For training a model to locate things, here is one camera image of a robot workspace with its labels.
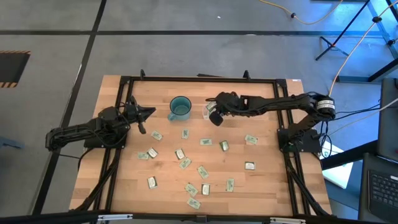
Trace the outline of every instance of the keyboard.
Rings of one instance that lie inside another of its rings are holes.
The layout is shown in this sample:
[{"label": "keyboard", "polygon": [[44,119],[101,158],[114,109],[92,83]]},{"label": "keyboard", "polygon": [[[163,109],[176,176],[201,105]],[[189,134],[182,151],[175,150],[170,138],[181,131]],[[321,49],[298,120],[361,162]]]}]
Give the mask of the keyboard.
[{"label": "keyboard", "polygon": [[383,220],[398,222],[398,177],[369,171],[369,211]]}]

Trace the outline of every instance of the wooden table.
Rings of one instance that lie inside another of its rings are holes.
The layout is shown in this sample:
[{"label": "wooden table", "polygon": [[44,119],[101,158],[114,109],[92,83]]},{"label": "wooden table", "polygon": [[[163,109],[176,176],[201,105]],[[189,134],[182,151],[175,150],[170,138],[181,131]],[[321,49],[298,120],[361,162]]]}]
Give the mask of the wooden table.
[{"label": "wooden table", "polygon": [[[120,78],[116,75],[104,76],[94,117],[105,107],[114,105]],[[289,95],[303,92],[300,80],[287,80],[287,84]],[[252,118],[228,116],[217,127],[203,119],[202,109],[206,105],[206,98],[215,97],[221,91],[274,98],[272,85],[262,83],[134,82],[132,94],[137,102],[141,106],[156,107],[156,112],[144,123],[148,134],[142,135],[136,124],[131,125],[126,147],[121,153],[112,212],[292,215],[284,160],[277,143],[277,113],[270,112]],[[171,123],[167,119],[169,103],[179,95],[191,100],[191,117],[187,121]],[[293,111],[295,122],[304,116],[303,111]],[[188,139],[181,138],[182,129],[185,128],[190,130]],[[161,141],[150,136],[154,130],[163,135]],[[246,134],[258,137],[258,145],[246,143]],[[212,138],[213,145],[201,146],[201,138]],[[229,142],[229,151],[221,150],[218,143],[222,140]],[[137,153],[146,152],[150,147],[159,155],[148,161],[139,160]],[[180,147],[192,160],[185,170],[179,168],[180,161],[174,153]],[[79,206],[97,184],[103,155],[104,149],[95,149],[82,160],[70,208]],[[331,213],[318,159],[308,153],[301,153],[301,158],[306,186],[323,209]],[[255,162],[256,170],[245,170],[245,161]],[[199,166],[204,166],[209,172],[207,179],[202,180],[198,174]],[[147,184],[147,178],[152,176],[158,183],[155,189],[149,189]],[[235,179],[234,192],[226,192],[228,178]],[[198,193],[195,197],[201,202],[199,210],[187,205],[189,194],[184,187],[188,182],[199,191],[201,183],[211,185],[209,196]],[[104,208],[107,192],[106,186],[100,208]],[[299,211],[303,212],[297,186],[295,192]]]}]

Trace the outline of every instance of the gray floor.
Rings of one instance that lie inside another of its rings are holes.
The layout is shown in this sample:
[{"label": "gray floor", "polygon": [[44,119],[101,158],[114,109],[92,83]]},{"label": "gray floor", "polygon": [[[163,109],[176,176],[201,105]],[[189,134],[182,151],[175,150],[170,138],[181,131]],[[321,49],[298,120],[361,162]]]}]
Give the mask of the gray floor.
[{"label": "gray floor", "polygon": [[[378,13],[386,7],[383,0],[372,2]],[[306,21],[321,17],[336,4],[310,0],[278,3]],[[1,1],[0,29],[90,30],[99,4],[99,0]],[[291,21],[283,11],[256,0],[114,0],[108,1],[99,29],[342,30],[361,5],[343,3],[325,21],[304,26]],[[350,30],[365,31],[371,18],[369,10],[365,9]],[[394,35],[396,21],[391,12],[387,12],[385,18],[384,25]],[[0,36],[1,50],[32,51],[18,87],[0,88],[0,136],[26,144],[22,150],[9,147],[0,150],[2,217],[29,213],[48,156],[44,148],[45,133],[59,125],[87,40],[87,36]],[[338,46],[349,52],[358,40],[357,37],[344,37]],[[328,52],[321,60],[314,61],[325,48],[325,43],[318,37],[97,37],[71,124],[86,122],[92,117],[103,75],[138,75],[142,68],[148,76],[207,73],[226,77],[241,77],[247,69],[252,77],[298,78],[303,80],[305,91],[326,93],[345,57],[339,52]],[[392,59],[383,39],[367,38],[350,58],[342,74],[368,76]],[[367,108],[377,103],[380,86],[337,83],[332,97],[336,100],[337,111]],[[335,121],[330,124],[330,131],[361,116]],[[376,139],[377,124],[376,115],[343,129],[332,135],[333,144],[350,149]],[[82,143],[78,142],[65,147],[63,153],[79,156],[81,150]],[[76,160],[60,158],[44,212],[67,211],[75,178]],[[333,212],[344,215],[332,207]]]}]

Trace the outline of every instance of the tripod stand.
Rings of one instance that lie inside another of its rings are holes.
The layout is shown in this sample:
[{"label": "tripod stand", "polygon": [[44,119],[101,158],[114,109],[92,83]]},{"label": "tripod stand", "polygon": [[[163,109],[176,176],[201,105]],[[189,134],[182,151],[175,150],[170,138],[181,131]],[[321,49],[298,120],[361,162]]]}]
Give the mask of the tripod stand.
[{"label": "tripod stand", "polygon": [[355,21],[355,19],[359,16],[359,14],[362,12],[362,10],[368,5],[370,0],[367,0],[365,4],[362,6],[362,8],[356,13],[356,15],[353,17],[353,19],[349,22],[349,24],[344,28],[344,30],[341,32],[341,34],[337,37],[337,39],[331,43],[329,40],[326,40],[324,37],[320,37],[323,41],[325,41],[328,44],[328,48],[324,50],[319,56],[316,57],[315,60],[319,60],[324,54],[326,54],[329,50],[338,50],[341,53],[343,53],[345,56],[348,56],[348,54],[344,51],[336,47],[337,42],[340,40],[340,38],[344,35],[344,33],[347,31],[347,29],[350,27],[350,25]]}]

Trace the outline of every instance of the teal mug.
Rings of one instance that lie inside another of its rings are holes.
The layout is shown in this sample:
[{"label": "teal mug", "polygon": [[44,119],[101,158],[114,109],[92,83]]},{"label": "teal mug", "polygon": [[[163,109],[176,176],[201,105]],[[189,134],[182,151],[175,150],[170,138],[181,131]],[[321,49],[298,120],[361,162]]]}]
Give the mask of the teal mug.
[{"label": "teal mug", "polygon": [[185,96],[177,96],[170,102],[169,121],[185,121],[191,115],[191,101]]}]

